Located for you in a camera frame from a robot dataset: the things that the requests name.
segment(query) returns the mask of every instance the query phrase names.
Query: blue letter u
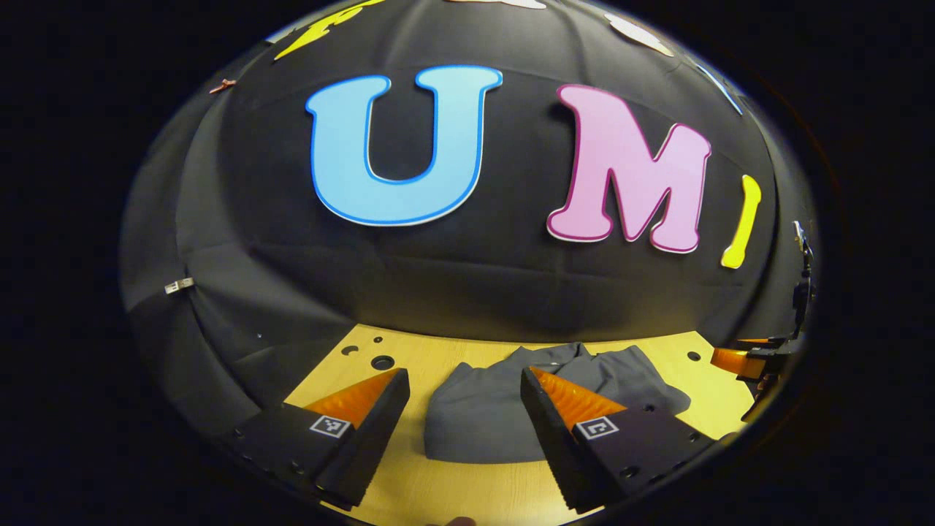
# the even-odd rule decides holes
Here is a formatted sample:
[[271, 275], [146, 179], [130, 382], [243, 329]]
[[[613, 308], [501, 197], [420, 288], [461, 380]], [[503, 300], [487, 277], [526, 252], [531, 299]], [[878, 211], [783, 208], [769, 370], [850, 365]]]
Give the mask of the blue letter u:
[[345, 80], [309, 97], [311, 174], [331, 212], [361, 225], [405, 226], [437, 219], [461, 206], [477, 185], [483, 149], [483, 99], [503, 83], [496, 69], [439, 66], [415, 82], [435, 93], [432, 162], [422, 175], [384, 179], [370, 168], [370, 110], [390, 89], [374, 75]]

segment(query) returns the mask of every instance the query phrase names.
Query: gray shirt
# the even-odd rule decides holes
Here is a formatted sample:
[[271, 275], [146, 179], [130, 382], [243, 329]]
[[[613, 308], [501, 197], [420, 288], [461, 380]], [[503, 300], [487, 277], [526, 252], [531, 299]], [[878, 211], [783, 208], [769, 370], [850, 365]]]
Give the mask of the gray shirt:
[[531, 351], [516, 349], [488, 368], [458, 364], [432, 394], [425, 417], [425, 455], [433, 460], [478, 464], [544, 460], [532, 422], [520, 400], [520, 374], [539, 369], [630, 408], [674, 415], [691, 399], [667, 385], [636, 346], [591, 356], [582, 343]]

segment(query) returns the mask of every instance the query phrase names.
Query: wooden surface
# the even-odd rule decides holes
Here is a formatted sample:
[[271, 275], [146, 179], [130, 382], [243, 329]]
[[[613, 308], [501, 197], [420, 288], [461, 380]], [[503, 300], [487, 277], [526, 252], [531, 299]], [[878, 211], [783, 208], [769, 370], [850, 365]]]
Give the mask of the wooden surface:
[[[382, 341], [375, 343], [378, 336]], [[444, 525], [457, 516], [471, 517], [478, 526], [555, 526], [583, 517], [565, 507], [545, 460], [462, 464], [429, 460], [424, 454], [429, 398], [458, 363], [489, 367], [519, 345], [539, 349], [555, 344], [560, 343], [456, 340], [355, 327], [286, 403], [305, 406], [377, 374], [370, 361], [380, 355], [409, 370], [411, 395], [364, 501], [350, 512], [332, 509], [379, 526]], [[711, 365], [712, 346], [696, 332], [585, 346], [594, 355], [631, 344], [649, 357], [666, 383], [691, 397], [691, 406], [678, 415], [682, 421], [714, 439], [743, 427], [741, 416], [753, 397], [734, 374]], [[359, 350], [344, 356], [340, 351], [348, 345]], [[701, 360], [689, 359], [689, 351], [699, 353]]]

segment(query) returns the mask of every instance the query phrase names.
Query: pink letter m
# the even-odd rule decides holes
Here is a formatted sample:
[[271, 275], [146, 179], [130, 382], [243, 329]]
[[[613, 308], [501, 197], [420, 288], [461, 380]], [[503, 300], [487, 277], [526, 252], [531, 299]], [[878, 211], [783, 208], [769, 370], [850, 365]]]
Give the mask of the pink letter m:
[[565, 241], [601, 241], [613, 230], [604, 212], [613, 177], [624, 237], [635, 241], [662, 200], [666, 214], [653, 226], [650, 242], [686, 254], [698, 247], [698, 216], [711, 144], [697, 131], [676, 124], [653, 158], [630, 108], [616, 95], [567, 84], [558, 98], [575, 112], [578, 143], [565, 207], [549, 214], [549, 232]]

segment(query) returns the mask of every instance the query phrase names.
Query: folded fabric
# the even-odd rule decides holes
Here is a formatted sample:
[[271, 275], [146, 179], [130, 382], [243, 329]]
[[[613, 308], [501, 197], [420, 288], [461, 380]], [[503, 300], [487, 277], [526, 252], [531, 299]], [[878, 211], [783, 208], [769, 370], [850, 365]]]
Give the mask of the folded fabric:
[[520, 373], [535, 366], [626, 407], [651, 404], [674, 415], [691, 399], [667, 385], [636, 346], [591, 356], [582, 343], [516, 349], [487, 368], [458, 364], [432, 394], [425, 416], [425, 455], [433, 460], [493, 464], [544, 460], [520, 400]]

